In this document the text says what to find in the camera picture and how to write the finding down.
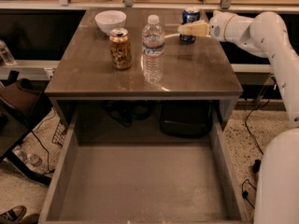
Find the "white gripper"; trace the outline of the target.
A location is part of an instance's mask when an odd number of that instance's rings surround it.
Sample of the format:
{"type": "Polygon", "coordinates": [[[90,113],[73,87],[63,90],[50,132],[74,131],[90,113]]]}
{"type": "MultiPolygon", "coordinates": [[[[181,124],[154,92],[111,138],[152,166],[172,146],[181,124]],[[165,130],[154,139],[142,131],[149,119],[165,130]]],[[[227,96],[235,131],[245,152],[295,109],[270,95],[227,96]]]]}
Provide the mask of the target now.
{"type": "Polygon", "coordinates": [[[253,18],[215,10],[209,25],[204,20],[194,21],[180,25],[178,32],[181,35],[206,36],[210,28],[210,35],[221,42],[242,43],[250,39],[252,21],[253,18]]]}

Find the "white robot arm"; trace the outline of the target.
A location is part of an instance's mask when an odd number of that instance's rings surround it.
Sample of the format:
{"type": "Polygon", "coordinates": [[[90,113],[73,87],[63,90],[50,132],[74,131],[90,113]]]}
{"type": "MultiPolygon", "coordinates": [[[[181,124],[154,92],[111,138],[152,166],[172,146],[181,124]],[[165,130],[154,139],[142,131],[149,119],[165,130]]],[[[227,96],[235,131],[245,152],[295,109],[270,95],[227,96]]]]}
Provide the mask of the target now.
{"type": "Polygon", "coordinates": [[[292,128],[273,138],[263,154],[253,224],[299,224],[299,56],[284,20],[270,11],[254,18],[215,11],[210,21],[182,24],[178,32],[210,35],[270,62],[292,128]]]}

